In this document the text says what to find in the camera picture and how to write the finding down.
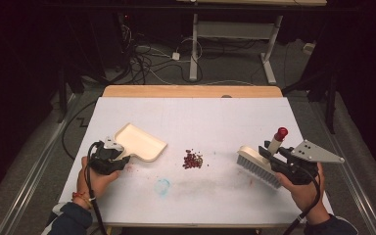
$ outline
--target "sleeve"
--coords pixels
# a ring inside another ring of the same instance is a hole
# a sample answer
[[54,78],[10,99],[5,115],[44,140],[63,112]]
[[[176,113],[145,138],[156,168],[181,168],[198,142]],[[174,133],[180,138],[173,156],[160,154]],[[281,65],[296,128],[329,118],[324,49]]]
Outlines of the sleeve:
[[58,204],[53,208],[48,226],[41,235],[85,235],[93,218],[90,211],[74,203]]
[[348,221],[341,217],[334,216],[323,223],[316,225],[306,224],[305,235],[357,235],[358,231]]

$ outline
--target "desk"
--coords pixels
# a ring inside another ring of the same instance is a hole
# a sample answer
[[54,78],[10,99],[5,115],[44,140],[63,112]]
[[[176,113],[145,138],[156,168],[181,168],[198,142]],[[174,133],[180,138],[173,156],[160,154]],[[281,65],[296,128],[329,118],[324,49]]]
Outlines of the desk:
[[[219,98],[223,95],[233,98]],[[285,146],[302,141],[289,103],[277,87],[107,87],[60,202],[71,199],[80,157],[89,146],[128,122],[167,146],[152,163],[131,159],[98,200],[106,224],[263,228],[287,226],[300,213],[286,189],[275,190],[236,164],[241,145],[257,148],[279,126],[290,131]],[[202,168],[182,167],[187,149],[201,152]],[[326,197],[324,204],[332,212]]]
[[[216,4],[249,4],[249,5],[298,5],[301,7],[325,6],[326,0],[197,0],[195,4],[216,3]],[[283,16],[277,16],[274,23],[228,23],[228,22],[205,22],[198,20],[198,14],[194,14],[192,33],[192,53],[190,64],[190,80],[197,80],[198,59],[198,37],[223,37],[223,38],[245,38],[245,39],[268,39],[268,46],[265,53],[260,54],[262,66],[269,84],[275,85],[276,78],[269,62],[271,52],[276,42],[277,34],[282,23]]]

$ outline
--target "brush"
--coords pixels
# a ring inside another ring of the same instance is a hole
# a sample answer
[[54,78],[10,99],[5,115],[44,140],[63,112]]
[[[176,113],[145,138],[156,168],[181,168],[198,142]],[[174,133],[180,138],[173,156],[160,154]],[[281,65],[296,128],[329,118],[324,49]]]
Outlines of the brush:
[[[277,133],[274,134],[273,139],[267,148],[271,156],[277,152],[287,134],[288,130],[284,127],[280,127],[277,130]],[[237,159],[238,165],[251,171],[268,185],[276,189],[280,188],[281,185],[275,176],[275,172],[271,169],[270,161],[268,159],[262,157],[259,152],[248,146],[240,147],[240,150],[237,151],[237,153],[239,154]]]

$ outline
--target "hand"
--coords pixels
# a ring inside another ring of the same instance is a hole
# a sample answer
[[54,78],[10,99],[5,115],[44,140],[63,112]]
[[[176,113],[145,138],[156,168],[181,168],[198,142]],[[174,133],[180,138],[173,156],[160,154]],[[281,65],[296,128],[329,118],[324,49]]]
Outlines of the hand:
[[[85,209],[90,209],[88,204],[84,201],[85,199],[90,198],[89,189],[87,187],[87,183],[84,177],[84,171],[87,167],[87,157],[81,158],[81,170],[78,174],[77,179],[77,193],[83,194],[83,198],[75,197],[72,201]],[[94,191],[94,196],[96,198],[100,198],[105,194],[106,188],[108,185],[115,181],[119,176],[119,171],[114,171],[109,175],[103,175],[96,173],[92,168],[90,168],[90,180],[91,180],[91,188]]]
[[[320,163],[317,164],[319,169],[319,177],[316,177],[320,183],[320,199],[314,208],[307,214],[306,219],[309,224],[318,224],[330,218],[328,211],[322,203],[323,193],[325,191],[325,176],[323,175],[323,168]],[[291,192],[292,199],[295,201],[296,206],[301,211],[306,210],[313,203],[316,197],[316,188],[313,182],[308,185],[294,185],[284,174],[276,172],[276,177],[280,184]]]

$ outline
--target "metal rail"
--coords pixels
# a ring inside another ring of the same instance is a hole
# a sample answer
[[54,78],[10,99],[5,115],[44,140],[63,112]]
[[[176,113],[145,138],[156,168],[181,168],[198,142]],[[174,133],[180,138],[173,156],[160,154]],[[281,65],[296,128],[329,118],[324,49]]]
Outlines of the metal rail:
[[[80,97],[77,97],[74,94],[70,97],[69,104],[71,111],[75,110],[76,106],[78,105],[79,98]],[[67,123],[71,117],[72,112],[68,112],[66,118],[54,131],[54,134],[48,141],[47,146],[44,148],[41,155],[32,166],[32,169],[26,177],[21,190],[19,191],[16,199],[12,203],[0,225],[0,235],[14,234],[15,229],[17,228],[17,225],[20,222],[26,207],[30,199],[32,198],[36,187],[38,186],[42,174],[44,173],[48,163],[51,160],[52,151],[60,138],[60,133],[62,133],[63,130],[67,127]]]
[[[323,120],[324,115],[319,105],[313,104],[311,106],[318,119]],[[340,171],[344,175],[346,183],[352,193],[353,200],[355,201],[356,206],[358,207],[362,218],[364,219],[364,222],[368,227],[368,230],[370,231],[370,234],[376,235],[376,212],[372,208],[369,198],[366,196],[361,184],[356,179],[356,176],[353,173],[353,169],[351,167],[351,163],[348,161],[348,158],[346,158],[345,153],[342,150],[338,140],[334,135],[330,134],[329,128],[323,121],[320,121],[320,124],[327,137],[329,138],[336,154],[346,159],[345,164],[339,165]]]

